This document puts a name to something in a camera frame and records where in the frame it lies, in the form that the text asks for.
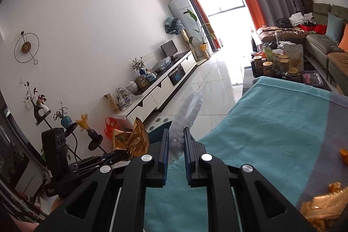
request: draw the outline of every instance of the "wall clock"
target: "wall clock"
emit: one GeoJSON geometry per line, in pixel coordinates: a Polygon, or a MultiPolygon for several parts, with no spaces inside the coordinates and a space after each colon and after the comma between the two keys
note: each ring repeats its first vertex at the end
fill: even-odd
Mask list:
{"type": "Polygon", "coordinates": [[[35,59],[35,55],[39,50],[39,38],[34,33],[20,33],[22,36],[18,39],[15,48],[14,56],[19,63],[27,63],[31,60],[34,61],[34,65],[38,64],[38,60],[35,59]]]}

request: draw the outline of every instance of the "blue pillow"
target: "blue pillow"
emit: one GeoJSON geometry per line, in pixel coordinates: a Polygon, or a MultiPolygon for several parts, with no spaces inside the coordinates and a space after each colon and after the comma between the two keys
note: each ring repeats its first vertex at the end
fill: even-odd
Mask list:
{"type": "Polygon", "coordinates": [[[326,29],[326,36],[338,44],[341,39],[343,28],[343,18],[339,18],[330,12],[328,13],[328,27],[326,29]]]}

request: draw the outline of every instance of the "bubble wrap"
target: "bubble wrap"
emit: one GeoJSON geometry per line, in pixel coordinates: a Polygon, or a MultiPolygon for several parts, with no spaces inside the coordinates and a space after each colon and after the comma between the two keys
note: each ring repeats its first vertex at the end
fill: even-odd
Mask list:
{"type": "Polygon", "coordinates": [[[169,127],[169,163],[172,164],[183,154],[184,129],[191,128],[202,106],[202,94],[192,91],[185,98],[169,127]]]}

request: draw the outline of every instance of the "green sofa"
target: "green sofa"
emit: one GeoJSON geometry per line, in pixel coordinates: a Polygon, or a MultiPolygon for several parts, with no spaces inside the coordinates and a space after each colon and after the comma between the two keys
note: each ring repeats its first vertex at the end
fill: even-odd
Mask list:
{"type": "MultiPolygon", "coordinates": [[[[328,13],[343,18],[342,35],[348,22],[348,8],[325,3],[313,5],[314,19],[318,24],[328,24],[328,13]]],[[[325,35],[311,34],[306,37],[305,47],[335,79],[344,95],[348,96],[348,53],[325,35]]]]}

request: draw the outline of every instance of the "teal vase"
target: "teal vase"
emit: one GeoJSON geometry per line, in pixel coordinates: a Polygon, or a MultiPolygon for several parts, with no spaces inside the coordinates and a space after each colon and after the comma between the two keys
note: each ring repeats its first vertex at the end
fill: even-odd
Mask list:
{"type": "Polygon", "coordinates": [[[62,119],[60,120],[61,125],[65,128],[68,129],[69,126],[72,124],[72,120],[69,116],[65,115],[62,117],[62,119]]]}

